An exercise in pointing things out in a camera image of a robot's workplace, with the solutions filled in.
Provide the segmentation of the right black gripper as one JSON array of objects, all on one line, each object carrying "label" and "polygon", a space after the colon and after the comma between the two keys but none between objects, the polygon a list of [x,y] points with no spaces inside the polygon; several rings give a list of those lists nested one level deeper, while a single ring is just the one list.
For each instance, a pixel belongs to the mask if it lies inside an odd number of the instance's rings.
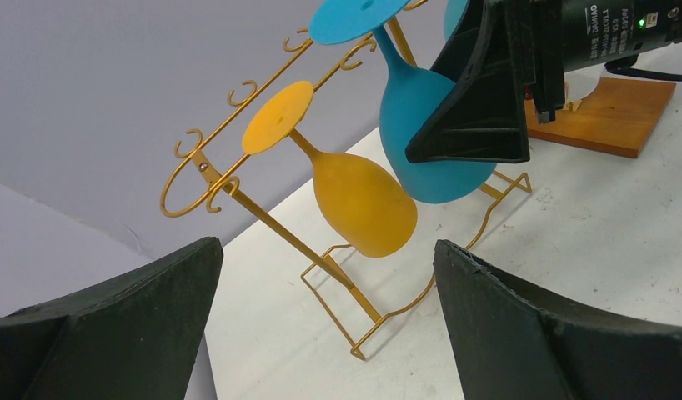
[{"label": "right black gripper", "polygon": [[565,104],[561,1],[470,1],[432,72],[450,91],[405,149],[412,163],[530,159],[524,100],[538,123]]}]

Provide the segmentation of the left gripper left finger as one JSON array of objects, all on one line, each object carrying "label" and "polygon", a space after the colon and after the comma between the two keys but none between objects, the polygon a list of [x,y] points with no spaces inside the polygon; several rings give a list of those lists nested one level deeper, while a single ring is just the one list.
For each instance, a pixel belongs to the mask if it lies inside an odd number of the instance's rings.
[{"label": "left gripper left finger", "polygon": [[0,317],[0,399],[182,399],[223,265],[203,237]]}]

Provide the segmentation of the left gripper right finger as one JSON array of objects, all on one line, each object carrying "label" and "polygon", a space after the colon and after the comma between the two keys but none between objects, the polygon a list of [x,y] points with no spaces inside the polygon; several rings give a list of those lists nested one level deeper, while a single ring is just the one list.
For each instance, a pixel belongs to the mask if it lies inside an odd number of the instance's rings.
[{"label": "left gripper right finger", "polygon": [[434,277],[467,399],[682,399],[682,327],[576,302],[440,239]]}]

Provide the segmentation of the teal plastic goblet front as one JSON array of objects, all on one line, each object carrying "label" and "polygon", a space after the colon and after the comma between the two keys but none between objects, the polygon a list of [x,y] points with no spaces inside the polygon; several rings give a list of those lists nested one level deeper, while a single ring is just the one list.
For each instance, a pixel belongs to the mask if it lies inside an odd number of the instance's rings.
[{"label": "teal plastic goblet front", "polygon": [[444,39],[449,40],[456,26],[461,22],[469,0],[448,0],[444,10],[443,33]]}]

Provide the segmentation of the blue plastic goblet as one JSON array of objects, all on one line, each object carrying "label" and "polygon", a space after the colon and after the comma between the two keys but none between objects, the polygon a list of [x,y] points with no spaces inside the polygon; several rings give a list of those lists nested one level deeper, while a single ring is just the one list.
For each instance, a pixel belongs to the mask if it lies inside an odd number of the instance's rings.
[{"label": "blue plastic goblet", "polygon": [[308,31],[319,44],[350,42],[372,33],[388,67],[388,81],[379,109],[380,141],[404,191],[414,200],[447,203],[480,188],[493,174],[493,162],[431,161],[412,163],[410,141],[453,88],[453,82],[404,58],[406,43],[398,40],[396,16],[406,6],[394,0],[326,0],[311,19]]}]

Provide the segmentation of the gold rectangular wire glass rack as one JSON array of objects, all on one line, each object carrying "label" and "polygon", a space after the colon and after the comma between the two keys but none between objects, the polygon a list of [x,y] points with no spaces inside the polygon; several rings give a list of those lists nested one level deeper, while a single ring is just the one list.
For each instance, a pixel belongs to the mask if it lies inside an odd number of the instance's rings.
[{"label": "gold rectangular wire glass rack", "polygon": [[[400,12],[416,8],[415,2],[405,2],[407,4]],[[398,19],[397,24],[398,27],[395,32],[397,39],[403,40],[406,43],[404,58],[409,63],[417,66]],[[305,35],[304,41],[298,46],[289,49],[292,61],[299,59],[314,44],[319,44],[310,37],[308,27],[303,30]],[[348,71],[357,68],[359,66],[359,61],[355,59],[354,55],[355,52],[361,48],[368,48],[370,51],[380,50],[372,33],[367,33],[362,37],[350,41],[350,43],[353,44],[353,50],[347,52],[336,63],[336,71]],[[307,184],[303,185],[303,196],[293,197],[290,200],[283,201],[282,213],[279,216],[274,216],[265,211],[241,189],[241,181],[236,174],[238,166],[242,166],[253,155],[245,153],[242,149],[242,156],[236,162],[236,165],[230,167],[225,172],[220,172],[213,166],[204,152],[206,146],[213,140],[213,136],[204,135],[197,128],[191,129],[190,134],[195,136],[195,144],[187,152],[176,149],[175,156],[182,165],[194,165],[206,182],[206,190],[193,202],[194,208],[205,206],[209,213],[219,213],[220,207],[215,205],[215,200],[220,193],[224,193],[252,213],[258,223],[262,223],[269,227],[281,240],[289,243],[299,253],[304,255],[309,260],[311,269],[321,269],[325,271],[330,278],[346,288],[350,296],[372,321],[374,328],[382,327],[390,319],[389,313],[382,314],[376,309],[376,307],[365,297],[362,290],[353,282],[351,277],[342,269],[340,263],[334,258],[333,253],[337,250],[352,248],[357,253],[360,252],[342,238],[323,217],[314,196],[313,176]],[[399,182],[387,158],[386,164],[380,166],[385,168]],[[507,197],[508,191],[513,191],[515,189],[520,189],[524,192],[531,191],[531,183],[527,174],[521,174],[517,178],[508,178],[506,183],[506,190],[501,191],[496,187],[491,186],[489,180],[487,180],[480,188],[474,190],[474,192],[484,193],[490,196],[495,204],[500,204]]]}]

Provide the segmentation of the orange plastic goblet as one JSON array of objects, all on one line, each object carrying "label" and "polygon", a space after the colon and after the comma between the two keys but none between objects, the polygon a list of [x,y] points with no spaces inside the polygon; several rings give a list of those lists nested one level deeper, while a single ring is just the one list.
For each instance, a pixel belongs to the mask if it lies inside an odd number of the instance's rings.
[{"label": "orange plastic goblet", "polygon": [[365,257],[396,253],[417,226],[415,201],[376,162],[356,154],[322,151],[298,130],[314,94],[314,85],[302,80],[272,96],[246,127],[243,151],[263,153],[291,138],[312,164],[314,196],[328,224]]}]

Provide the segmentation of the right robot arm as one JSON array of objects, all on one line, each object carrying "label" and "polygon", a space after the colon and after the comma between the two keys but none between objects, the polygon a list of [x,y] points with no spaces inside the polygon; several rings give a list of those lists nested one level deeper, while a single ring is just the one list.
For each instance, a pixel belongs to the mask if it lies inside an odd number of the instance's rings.
[{"label": "right robot arm", "polygon": [[682,1],[452,1],[449,36],[432,71],[449,93],[405,149],[412,163],[529,160],[525,100],[540,123],[566,103],[568,72],[667,81],[635,67],[644,52],[682,43]]}]

